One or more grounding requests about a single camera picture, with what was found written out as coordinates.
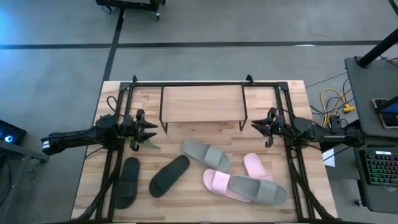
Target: cart wheel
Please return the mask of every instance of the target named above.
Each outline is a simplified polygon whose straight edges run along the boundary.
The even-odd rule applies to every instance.
[[[107,14],[112,13],[112,8],[111,8],[111,7],[109,7],[109,6],[101,6],[101,7],[102,7],[102,10],[103,10],[105,13],[107,13]]]
[[[358,206],[358,207],[363,207],[362,200],[356,200],[356,201],[355,201],[355,204],[356,204],[356,206]]]
[[[159,21],[159,19],[160,19],[160,13],[154,12],[154,17],[155,17],[155,20],[156,20],[156,21]]]

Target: black pole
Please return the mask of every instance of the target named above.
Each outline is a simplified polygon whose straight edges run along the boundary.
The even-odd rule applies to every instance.
[[[392,47],[398,41],[398,29],[394,30],[384,40],[377,44],[371,51],[357,61],[357,64],[364,68],[368,66],[374,59],[382,55],[386,50]]]

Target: blue light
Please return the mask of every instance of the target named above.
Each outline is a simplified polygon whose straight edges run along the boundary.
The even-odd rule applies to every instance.
[[[4,140],[8,143],[12,142],[12,136],[6,136]]]

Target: slide sandal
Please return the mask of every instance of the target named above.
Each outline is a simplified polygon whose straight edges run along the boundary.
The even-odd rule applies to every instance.
[[[206,188],[213,193],[240,200],[242,202],[251,202],[251,198],[242,196],[228,187],[230,177],[231,175],[229,174],[213,169],[207,169],[205,173],[203,173],[203,183],[205,183]]]
[[[223,151],[211,145],[194,140],[186,140],[182,146],[182,150],[186,155],[215,170],[227,172],[230,167],[228,156]]]
[[[122,174],[115,186],[115,208],[128,208],[136,200],[138,175],[139,160],[134,157],[127,158],[124,161]]]
[[[253,199],[256,203],[280,205],[287,200],[287,190],[269,180],[232,175],[228,186],[231,190]]]
[[[260,158],[255,153],[249,153],[243,157],[243,164],[249,177],[253,179],[274,181],[266,168],[261,163]]]
[[[152,178],[149,183],[149,193],[155,198],[163,196],[188,169],[189,165],[187,156],[181,155],[175,158]]]

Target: wooden shelf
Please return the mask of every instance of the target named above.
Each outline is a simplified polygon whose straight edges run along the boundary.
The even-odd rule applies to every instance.
[[[241,86],[165,87],[162,121],[165,123],[242,121]]]

